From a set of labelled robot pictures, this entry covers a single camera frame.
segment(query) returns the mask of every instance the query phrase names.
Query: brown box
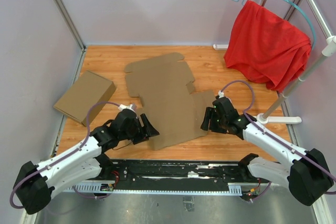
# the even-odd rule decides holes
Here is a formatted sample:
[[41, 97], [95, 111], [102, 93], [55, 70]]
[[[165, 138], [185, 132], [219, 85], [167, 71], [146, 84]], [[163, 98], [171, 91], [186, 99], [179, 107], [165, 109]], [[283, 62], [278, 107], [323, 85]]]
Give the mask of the brown box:
[[[74, 121], [86, 125], [86, 115], [97, 102], [108, 101], [116, 87], [113, 81], [91, 71], [86, 71], [55, 103], [54, 108]], [[95, 107], [89, 116], [89, 122], [98, 115], [104, 104]]]
[[154, 150], [207, 134], [200, 127], [215, 96], [212, 90], [191, 94], [195, 78], [183, 59], [172, 53], [132, 62], [124, 69], [129, 95], [140, 97], [143, 106], [137, 113], [145, 113], [160, 133], [149, 140]]

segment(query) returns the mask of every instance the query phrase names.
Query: cardboard box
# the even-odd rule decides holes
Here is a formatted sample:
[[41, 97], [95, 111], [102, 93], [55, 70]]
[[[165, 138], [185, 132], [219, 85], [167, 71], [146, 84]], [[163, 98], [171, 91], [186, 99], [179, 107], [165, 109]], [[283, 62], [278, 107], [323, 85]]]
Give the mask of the cardboard box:
[[[86, 115], [89, 109], [97, 102], [108, 101], [115, 90], [113, 81], [91, 71], [86, 71], [55, 103], [54, 108], [74, 121], [87, 126]], [[91, 111], [90, 123], [103, 107], [104, 104]]]
[[128, 64], [124, 71], [128, 93], [140, 97], [145, 113], [160, 135], [150, 138], [154, 150], [183, 143], [207, 132], [200, 129], [205, 109], [212, 106], [212, 90], [195, 91], [195, 78], [180, 53]]

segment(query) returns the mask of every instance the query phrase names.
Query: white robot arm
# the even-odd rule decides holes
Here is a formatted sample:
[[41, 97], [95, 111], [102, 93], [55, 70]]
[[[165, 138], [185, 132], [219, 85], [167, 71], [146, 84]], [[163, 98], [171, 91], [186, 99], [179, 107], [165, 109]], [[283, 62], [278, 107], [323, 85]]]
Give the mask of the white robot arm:
[[304, 205], [312, 205], [333, 186], [329, 176], [307, 161], [307, 158], [311, 159], [329, 171], [320, 151], [307, 151], [269, 131], [253, 116], [239, 115], [227, 97], [218, 97], [213, 102], [213, 108], [207, 107], [201, 129], [237, 135], [273, 156], [279, 163], [267, 161], [256, 154], [244, 157], [238, 163], [243, 177], [264, 178], [282, 185]]
[[[159, 135], [145, 114], [140, 115], [142, 126], [131, 105], [120, 105], [119, 109], [121, 112], [114, 120], [95, 128], [87, 138], [62, 154], [36, 165], [31, 161], [24, 164], [14, 183], [11, 205], [34, 214], [63, 190], [83, 180], [110, 173], [113, 164], [104, 153], [121, 140], [138, 144]], [[22, 207], [14, 204], [14, 193]]]

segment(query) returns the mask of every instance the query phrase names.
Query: wooden floor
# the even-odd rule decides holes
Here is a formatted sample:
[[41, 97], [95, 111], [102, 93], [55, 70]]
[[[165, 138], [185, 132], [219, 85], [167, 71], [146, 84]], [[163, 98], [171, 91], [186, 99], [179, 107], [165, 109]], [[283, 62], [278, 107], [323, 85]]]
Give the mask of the wooden floor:
[[[246, 80], [244, 76], [236, 71], [227, 69], [223, 60], [223, 51], [215, 51], [212, 47], [200, 46], [90, 46], [81, 72], [91, 70], [112, 80], [117, 90], [110, 101], [116, 103], [135, 103], [141, 106], [139, 98], [128, 96], [125, 74], [123, 72], [126, 64], [154, 57], [170, 52], [180, 52], [185, 56], [185, 61], [191, 68], [195, 77], [196, 92], [213, 90], [214, 94], [228, 82], [233, 80]], [[264, 84], [252, 83], [256, 92], [256, 102], [249, 111], [252, 115], [265, 112], [276, 100], [277, 95], [265, 88]], [[232, 85], [225, 92], [230, 97], [233, 105], [239, 113], [249, 106], [251, 94], [249, 89], [242, 83]], [[114, 119], [118, 109], [113, 105], [106, 105], [100, 114], [91, 123], [91, 130], [102, 125], [108, 119]], [[273, 115], [282, 115], [279, 108]], [[289, 140], [287, 128], [284, 124], [269, 124], [270, 130]], [[68, 119], [62, 134], [58, 153], [80, 142], [86, 135], [86, 128]], [[194, 159], [194, 160], [233, 160], [237, 161], [249, 153], [256, 153], [259, 156], [274, 160], [258, 147], [240, 140], [238, 137], [228, 134], [216, 134], [209, 132], [207, 136], [194, 139], [179, 145], [153, 151], [149, 148], [148, 142], [138, 145], [129, 145], [117, 151], [109, 150], [111, 158], [131, 159]]]

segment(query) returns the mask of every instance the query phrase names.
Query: wire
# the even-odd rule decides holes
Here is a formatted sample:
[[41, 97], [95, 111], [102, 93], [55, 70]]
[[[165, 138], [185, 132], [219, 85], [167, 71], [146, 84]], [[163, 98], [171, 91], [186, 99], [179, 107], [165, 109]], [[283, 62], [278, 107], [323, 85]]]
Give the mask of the wire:
[[112, 173], [115, 174], [115, 176], [116, 176], [116, 180], [114, 182], [114, 188], [116, 188], [116, 185], [119, 182], [120, 175], [116, 170], [114, 170]]
[[[294, 150], [292, 149], [289, 145], [287, 145], [286, 143], [282, 142], [281, 140], [279, 140], [277, 137], [271, 135], [270, 133], [268, 133], [267, 131], [264, 131], [263, 128], [261, 128], [258, 124], [256, 124], [248, 115], [247, 115], [247, 111], [253, 106], [254, 102], [255, 102], [255, 93], [254, 93], [254, 90], [253, 88], [251, 87], [251, 85], [246, 82], [246, 81], [241, 81], [241, 80], [236, 80], [236, 81], [232, 81], [232, 82], [229, 82], [227, 85], [225, 85], [221, 92], [223, 92], [228, 86], [230, 86], [231, 84], [233, 83], [236, 83], [236, 82], [241, 82], [241, 83], [244, 83], [245, 85], [248, 86], [248, 88], [250, 89], [251, 91], [251, 94], [252, 94], [252, 101], [251, 101], [251, 104], [249, 107], [247, 107], [246, 109], [243, 110], [243, 114], [244, 116], [247, 118], [247, 120], [253, 124], [258, 130], [260, 130], [261, 132], [263, 132], [265, 135], [269, 136], [270, 138], [272, 138], [273, 140], [275, 140], [277, 143], [281, 144], [283, 147], [287, 148], [288, 150], [290, 151], [293, 151], [295, 154], [299, 155], [300, 157], [302, 157], [303, 159], [305, 159], [306, 161], [308, 161], [310, 164], [314, 165], [316, 168], [320, 169], [322, 172], [324, 172], [326, 175], [328, 175], [334, 182], [336, 182], [336, 177], [334, 175], [332, 175], [329, 171], [327, 171], [325, 168], [323, 168], [322, 166], [320, 166], [319, 164], [317, 164], [315, 161], [311, 160], [310, 158], [308, 158], [307, 156], [301, 154], [300, 152], [298, 152], [297, 150]], [[265, 191], [269, 188], [266, 187], [266, 189], [259, 195], [261, 196], [262, 194], [265, 193]], [[336, 191], [327, 191], [325, 192], [325, 194], [327, 195], [335, 195], [336, 194]]]
[[31, 179], [32, 177], [36, 176], [37, 174], [47, 170], [49, 167], [53, 167], [55, 165], [57, 165], [58, 163], [62, 162], [63, 160], [69, 158], [70, 156], [72, 156], [74, 153], [78, 152], [88, 141], [89, 139], [89, 136], [90, 136], [90, 122], [89, 122], [89, 115], [91, 113], [91, 111], [99, 106], [99, 105], [102, 105], [102, 104], [113, 104], [115, 106], [120, 106], [119, 104], [115, 103], [115, 102], [98, 102], [96, 103], [95, 105], [93, 105], [87, 115], [86, 115], [86, 125], [87, 125], [87, 134], [86, 134], [86, 137], [84, 139], [84, 141], [80, 144], [79, 148], [73, 150], [72, 152], [69, 152], [67, 155], [64, 155], [63, 157], [61, 157], [60, 159], [52, 162], [51, 164], [49, 164], [48, 166], [45, 166], [43, 168], [41, 168], [40, 170], [37, 170], [36, 172], [33, 172], [32, 174], [28, 175], [27, 177], [25, 177], [24, 179], [22, 179], [19, 183], [16, 184], [16, 186], [14, 186], [12, 192], [10, 193], [10, 197], [9, 197], [9, 203], [10, 205], [15, 208], [15, 209], [23, 209], [24, 207], [23, 206], [18, 206], [14, 203], [14, 195], [16, 193], [16, 191], [23, 185], [24, 182], [28, 181], [29, 179]]
[[124, 145], [123, 147], [120, 147], [120, 148], [118, 148], [118, 149], [114, 149], [114, 148], [112, 148], [112, 150], [117, 151], [117, 150], [123, 149], [123, 148], [129, 146], [131, 143], [133, 143], [132, 140], [131, 140], [127, 145]]
[[270, 181], [270, 182], [268, 183], [268, 185], [266, 186], [265, 190], [263, 190], [262, 193], [259, 194], [257, 197], [253, 198], [252, 202], [254, 202], [254, 201], [260, 199], [261, 196], [264, 195], [265, 192], [270, 188], [271, 184], [272, 184], [272, 182]]

